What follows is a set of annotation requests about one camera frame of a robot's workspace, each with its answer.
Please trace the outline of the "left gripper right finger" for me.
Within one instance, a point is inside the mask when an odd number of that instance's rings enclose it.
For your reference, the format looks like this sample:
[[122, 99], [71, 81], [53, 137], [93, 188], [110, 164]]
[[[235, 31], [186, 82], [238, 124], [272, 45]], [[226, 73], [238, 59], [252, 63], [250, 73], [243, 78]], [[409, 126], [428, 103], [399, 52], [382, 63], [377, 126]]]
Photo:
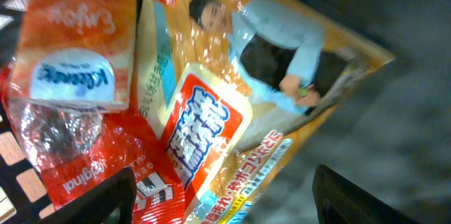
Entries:
[[325, 165], [316, 167], [312, 192], [320, 224], [418, 224]]

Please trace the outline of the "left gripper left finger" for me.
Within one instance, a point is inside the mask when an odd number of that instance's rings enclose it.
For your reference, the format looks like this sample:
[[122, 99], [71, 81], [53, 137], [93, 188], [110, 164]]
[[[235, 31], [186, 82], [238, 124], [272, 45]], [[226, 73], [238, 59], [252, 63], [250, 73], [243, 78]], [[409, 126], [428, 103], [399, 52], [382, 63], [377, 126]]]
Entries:
[[136, 195], [132, 168], [123, 168], [39, 224], [131, 224]]

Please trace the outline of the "red snack bag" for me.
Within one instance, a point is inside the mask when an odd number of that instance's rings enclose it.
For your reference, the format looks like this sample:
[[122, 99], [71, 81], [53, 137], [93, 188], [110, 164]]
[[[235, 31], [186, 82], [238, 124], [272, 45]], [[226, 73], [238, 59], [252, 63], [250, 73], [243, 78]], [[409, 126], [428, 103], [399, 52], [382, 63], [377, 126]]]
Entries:
[[12, 99], [13, 67], [1, 70], [1, 101], [25, 157], [59, 210], [122, 170], [131, 173], [132, 223], [182, 223], [185, 193], [162, 144], [130, 107], [74, 114]]

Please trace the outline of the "yellow wet wipes pack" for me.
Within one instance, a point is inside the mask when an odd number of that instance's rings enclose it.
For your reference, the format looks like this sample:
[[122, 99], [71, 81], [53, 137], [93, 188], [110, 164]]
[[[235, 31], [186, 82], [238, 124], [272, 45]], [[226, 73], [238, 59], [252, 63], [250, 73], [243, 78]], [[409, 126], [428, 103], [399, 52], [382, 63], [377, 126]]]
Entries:
[[185, 192], [183, 223], [241, 223], [392, 53], [303, 0], [142, 0], [135, 95]]

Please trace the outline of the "orange Kleenex tissue pack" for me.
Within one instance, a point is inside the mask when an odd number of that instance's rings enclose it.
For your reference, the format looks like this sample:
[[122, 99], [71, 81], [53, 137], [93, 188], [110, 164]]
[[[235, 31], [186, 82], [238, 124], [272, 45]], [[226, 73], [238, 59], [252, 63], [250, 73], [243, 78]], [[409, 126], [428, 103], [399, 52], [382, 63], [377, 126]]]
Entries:
[[9, 98], [78, 113], [126, 109], [136, 20], [137, 0], [30, 0]]

